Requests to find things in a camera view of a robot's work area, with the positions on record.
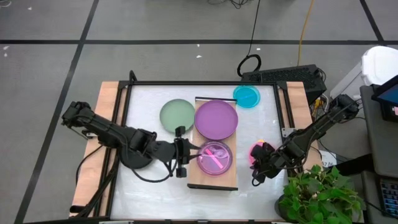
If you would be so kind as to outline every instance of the black keyboard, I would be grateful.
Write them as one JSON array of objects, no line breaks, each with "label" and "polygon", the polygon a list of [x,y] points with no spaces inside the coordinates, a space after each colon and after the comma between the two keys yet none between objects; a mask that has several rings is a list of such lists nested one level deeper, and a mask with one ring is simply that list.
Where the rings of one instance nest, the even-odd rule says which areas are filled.
[{"label": "black keyboard", "polygon": [[249,79],[252,82],[258,82],[260,80],[260,75],[262,75],[262,79],[267,82],[276,82],[281,80],[303,82],[305,88],[316,87],[317,84],[315,83],[315,80],[319,77],[317,73],[311,71],[308,67],[301,67],[289,70],[263,71],[261,73],[251,75]]},{"label": "black keyboard", "polygon": [[256,72],[247,72],[242,76],[243,82],[274,83],[277,81],[303,82],[308,104],[312,104],[326,86],[321,78],[321,70],[316,65],[278,68]]},{"label": "black keyboard", "polygon": [[380,190],[384,210],[398,217],[398,180],[381,179]]}]

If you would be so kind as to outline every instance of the purple plate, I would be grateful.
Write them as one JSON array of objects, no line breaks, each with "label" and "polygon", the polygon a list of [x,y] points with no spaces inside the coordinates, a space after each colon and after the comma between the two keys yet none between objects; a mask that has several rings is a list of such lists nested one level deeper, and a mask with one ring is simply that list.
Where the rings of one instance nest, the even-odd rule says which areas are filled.
[{"label": "purple plate", "polygon": [[195,126],[204,137],[221,140],[235,132],[238,126],[238,114],[228,103],[211,100],[195,113]]},{"label": "purple plate", "polygon": [[197,157],[199,168],[210,175],[224,174],[231,167],[233,160],[231,150],[222,142],[206,142],[198,154],[201,154]]}]

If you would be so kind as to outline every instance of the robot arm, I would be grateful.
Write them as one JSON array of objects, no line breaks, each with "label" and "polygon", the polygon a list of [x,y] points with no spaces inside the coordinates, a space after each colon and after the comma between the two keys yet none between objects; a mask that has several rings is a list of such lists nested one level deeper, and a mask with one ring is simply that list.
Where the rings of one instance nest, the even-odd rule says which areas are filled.
[{"label": "robot arm", "polygon": [[190,149],[199,149],[199,147],[191,144],[188,139],[181,138],[185,132],[184,127],[176,129],[177,138],[173,143],[156,141],[155,132],[117,125],[95,114],[89,104],[84,102],[72,102],[62,115],[62,119],[62,124],[68,128],[85,127],[95,133],[102,145],[120,150],[122,152],[121,159],[126,159],[123,155],[129,152],[140,155],[142,159],[158,159],[163,163],[176,159],[177,177],[186,177],[187,171],[182,165],[188,164],[189,160],[199,156],[190,155]]},{"label": "robot arm", "polygon": [[290,134],[282,146],[274,151],[271,147],[256,146],[251,155],[255,158],[252,176],[259,183],[274,178],[282,169],[294,169],[306,158],[311,143],[320,139],[336,123],[352,119],[358,114],[358,104],[347,95],[339,95],[330,110],[307,128]]}]

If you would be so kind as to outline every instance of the yellow cable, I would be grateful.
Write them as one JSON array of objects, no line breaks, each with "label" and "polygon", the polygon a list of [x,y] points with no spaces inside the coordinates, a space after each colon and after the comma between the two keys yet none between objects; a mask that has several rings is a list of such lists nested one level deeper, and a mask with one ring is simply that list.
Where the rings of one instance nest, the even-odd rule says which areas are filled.
[{"label": "yellow cable", "polygon": [[307,21],[308,21],[308,18],[310,17],[310,14],[311,14],[311,10],[312,10],[312,6],[313,6],[313,2],[314,2],[314,1],[315,1],[315,0],[311,0],[310,8],[308,9],[307,16],[305,17],[305,22],[304,22],[304,26],[303,26],[303,31],[301,32],[300,43],[298,44],[298,59],[297,59],[297,66],[300,65],[300,60],[301,60],[301,43],[302,43],[303,38],[304,38],[305,27],[307,26]]}]

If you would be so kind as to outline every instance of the plant pot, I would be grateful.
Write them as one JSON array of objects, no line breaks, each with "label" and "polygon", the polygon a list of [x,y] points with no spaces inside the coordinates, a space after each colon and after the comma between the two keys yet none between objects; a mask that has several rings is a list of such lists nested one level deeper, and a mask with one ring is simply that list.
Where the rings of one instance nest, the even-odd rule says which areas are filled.
[{"label": "plant pot", "polygon": [[282,208],[282,207],[279,205],[279,202],[282,201],[282,200],[284,199],[284,196],[285,196],[285,195],[280,196],[279,199],[276,200],[276,202],[275,202],[275,212],[276,212],[276,214],[278,214],[280,217],[282,217],[286,222],[289,222],[289,223],[298,223],[298,221],[296,221],[296,220],[291,220],[291,219],[289,219],[289,217],[287,216],[287,210],[284,209],[284,208]]}]

